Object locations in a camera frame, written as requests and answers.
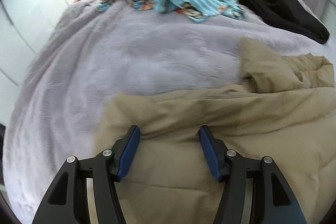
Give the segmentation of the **tan puffer jacket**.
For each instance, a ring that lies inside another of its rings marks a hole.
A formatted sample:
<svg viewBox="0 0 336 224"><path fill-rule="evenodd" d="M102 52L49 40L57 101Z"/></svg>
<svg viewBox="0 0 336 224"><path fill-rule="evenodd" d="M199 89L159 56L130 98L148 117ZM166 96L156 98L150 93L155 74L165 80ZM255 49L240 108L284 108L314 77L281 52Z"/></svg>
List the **tan puffer jacket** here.
<svg viewBox="0 0 336 224"><path fill-rule="evenodd" d="M97 133L96 150L113 145L133 124L141 140L117 186L127 223L211 223L222 186L211 176L198 130L243 156L271 156L308 223L335 201L334 64L320 53L282 56L241 40L241 84L157 96L116 95Z"/></svg>

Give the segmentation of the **lavender fleece bed blanket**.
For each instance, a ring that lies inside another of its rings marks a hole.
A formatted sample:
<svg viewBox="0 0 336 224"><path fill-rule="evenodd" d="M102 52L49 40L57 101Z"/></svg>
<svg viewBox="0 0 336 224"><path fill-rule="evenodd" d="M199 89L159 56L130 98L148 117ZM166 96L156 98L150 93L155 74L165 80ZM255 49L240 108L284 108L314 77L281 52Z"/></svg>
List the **lavender fleece bed blanket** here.
<svg viewBox="0 0 336 224"><path fill-rule="evenodd" d="M52 179L70 155L96 156L99 126L118 95L157 96L217 89L243 81L238 48L258 40L282 56L320 53L324 45L266 25L215 16L202 23L177 12L137 11L125 1L104 12L98 0L67 8L26 74L5 132L3 172L11 207L31 223Z"/></svg>

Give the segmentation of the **black garment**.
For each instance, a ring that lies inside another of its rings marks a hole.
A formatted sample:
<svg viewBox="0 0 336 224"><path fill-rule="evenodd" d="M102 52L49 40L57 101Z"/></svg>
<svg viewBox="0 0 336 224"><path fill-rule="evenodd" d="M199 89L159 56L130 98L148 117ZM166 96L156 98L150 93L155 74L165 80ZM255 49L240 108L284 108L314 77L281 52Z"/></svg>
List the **black garment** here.
<svg viewBox="0 0 336 224"><path fill-rule="evenodd" d="M306 11L298 0L238 0L239 3L275 28L306 36L318 44L326 44L327 28Z"/></svg>

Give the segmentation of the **white wardrobe doors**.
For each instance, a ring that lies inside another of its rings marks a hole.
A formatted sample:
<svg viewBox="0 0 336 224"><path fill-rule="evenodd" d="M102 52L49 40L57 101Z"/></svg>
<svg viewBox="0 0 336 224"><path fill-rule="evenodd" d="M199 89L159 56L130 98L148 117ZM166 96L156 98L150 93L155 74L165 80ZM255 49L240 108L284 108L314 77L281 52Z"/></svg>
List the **white wardrobe doors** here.
<svg viewBox="0 0 336 224"><path fill-rule="evenodd" d="M30 62L74 0L1 0L1 124L7 125Z"/></svg>

